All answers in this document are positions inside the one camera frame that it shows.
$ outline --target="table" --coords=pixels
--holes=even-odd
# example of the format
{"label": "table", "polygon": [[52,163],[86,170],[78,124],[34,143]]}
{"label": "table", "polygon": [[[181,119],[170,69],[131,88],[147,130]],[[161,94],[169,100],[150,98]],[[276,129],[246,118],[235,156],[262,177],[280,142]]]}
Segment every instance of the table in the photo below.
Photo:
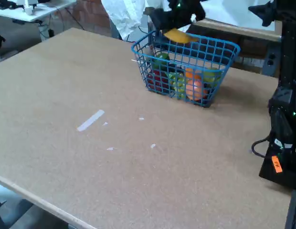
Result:
{"label": "table", "polygon": [[44,41],[49,35],[48,25],[43,23],[43,20],[57,10],[67,8],[74,4],[76,4],[76,0],[52,0],[48,3],[38,4],[33,11],[33,15],[27,15],[22,8],[17,8],[15,10],[0,10],[0,16],[26,22],[35,22],[37,20],[41,20],[42,24],[39,25],[38,28],[41,35],[41,40]]}
{"label": "table", "polygon": [[253,39],[262,39],[269,41],[268,50],[265,57],[265,62],[262,67],[262,74],[274,76],[278,65],[281,60],[281,38],[282,38],[282,23],[281,21],[275,22],[275,31],[266,30],[255,30],[244,27],[238,27],[219,21],[204,19],[202,21],[197,21],[194,23],[197,26],[218,30],[228,33],[239,34],[246,37],[251,37]]}
{"label": "table", "polygon": [[239,26],[234,26],[219,21],[214,21],[210,19],[204,19],[202,21],[197,21],[194,23],[197,26],[221,30],[224,32],[231,32],[243,36],[259,38],[263,40],[268,40],[272,42],[280,42],[282,37],[282,23],[280,21],[275,22],[275,31],[267,30],[255,30]]}
{"label": "table", "polygon": [[284,228],[290,191],[249,152],[277,80],[231,69],[203,109],[147,91],[131,59],[71,29],[1,62],[0,184],[79,229]]}

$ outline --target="white table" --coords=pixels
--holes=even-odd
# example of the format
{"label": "white table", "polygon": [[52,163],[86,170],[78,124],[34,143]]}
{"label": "white table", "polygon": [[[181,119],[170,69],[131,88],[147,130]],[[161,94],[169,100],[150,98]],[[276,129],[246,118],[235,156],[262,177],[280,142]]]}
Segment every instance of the white table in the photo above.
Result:
{"label": "white table", "polygon": [[[76,2],[76,0],[52,0],[48,3],[38,4],[38,6],[33,11],[33,15],[27,15],[22,8],[18,8],[15,10],[0,10],[0,16],[26,22],[34,22],[36,20],[43,21],[47,16],[51,15],[57,10],[67,8],[76,4]],[[48,37],[47,25],[42,24],[39,25],[38,28],[41,33],[41,40],[44,41],[45,37]]]}

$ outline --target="red apple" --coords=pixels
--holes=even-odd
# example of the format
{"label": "red apple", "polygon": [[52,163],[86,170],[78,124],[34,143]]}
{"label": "red apple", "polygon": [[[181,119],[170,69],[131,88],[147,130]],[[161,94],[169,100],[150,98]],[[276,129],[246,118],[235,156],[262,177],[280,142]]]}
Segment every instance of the red apple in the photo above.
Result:
{"label": "red apple", "polygon": [[154,70],[153,73],[148,73],[147,85],[150,89],[158,92],[162,92],[163,87],[163,93],[169,93],[168,77],[164,72],[161,72],[161,76],[158,70]]}

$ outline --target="orange label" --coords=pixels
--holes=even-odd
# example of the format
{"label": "orange label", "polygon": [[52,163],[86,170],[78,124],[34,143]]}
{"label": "orange label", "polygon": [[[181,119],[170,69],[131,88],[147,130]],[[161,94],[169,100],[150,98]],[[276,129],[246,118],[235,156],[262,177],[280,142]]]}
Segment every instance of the orange label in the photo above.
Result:
{"label": "orange label", "polygon": [[276,173],[281,173],[283,170],[277,156],[272,156],[271,159],[272,159],[273,166],[275,168]]}

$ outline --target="cable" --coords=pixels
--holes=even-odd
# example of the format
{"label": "cable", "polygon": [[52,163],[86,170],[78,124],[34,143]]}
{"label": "cable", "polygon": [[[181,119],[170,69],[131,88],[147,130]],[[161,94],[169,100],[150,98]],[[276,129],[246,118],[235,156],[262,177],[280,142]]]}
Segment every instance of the cable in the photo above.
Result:
{"label": "cable", "polygon": [[65,8],[65,10],[68,12],[68,14],[74,19],[74,21],[85,31],[85,29],[83,28],[83,26],[79,23],[79,21],[77,21],[77,19],[70,13],[70,11]]}
{"label": "cable", "polygon": [[253,152],[256,156],[260,156],[260,157],[262,157],[262,158],[265,158],[264,155],[262,155],[262,154],[260,154],[260,153],[257,153],[257,152],[255,151],[254,148],[255,148],[256,145],[258,145],[258,144],[260,144],[260,143],[262,143],[262,142],[268,141],[269,138],[270,138],[270,136],[268,135],[268,136],[265,137],[264,139],[259,140],[259,141],[256,141],[256,142],[254,142],[254,143],[252,144],[251,149],[252,149],[252,152]]}
{"label": "cable", "polygon": [[46,39],[48,39],[48,38],[50,38],[50,37],[49,37],[49,36],[48,36],[48,37],[45,37],[45,35],[44,35],[43,33],[44,33],[45,31],[48,31],[48,30],[49,30],[50,25],[51,25],[51,21],[52,21],[52,15],[49,16],[48,25],[46,25],[47,28],[46,28],[45,30],[43,30],[43,31],[40,31],[40,30],[39,30],[40,35],[43,36],[43,37],[46,38]]}
{"label": "cable", "polygon": [[142,31],[142,29],[140,28],[140,26],[138,26],[138,29],[139,29],[142,33],[144,33],[144,34],[148,34],[147,32]]}
{"label": "cable", "polygon": [[54,6],[54,5],[50,5],[50,6],[36,6],[36,7],[39,7],[39,8],[49,8],[49,7],[55,7],[56,9],[57,9],[57,11],[59,12],[59,14],[60,14],[60,17],[61,17],[61,22],[62,22],[62,31],[64,31],[65,30],[65,25],[64,25],[64,21],[63,21],[63,16],[62,16],[62,14],[61,14],[61,11],[56,7],[56,6]]}

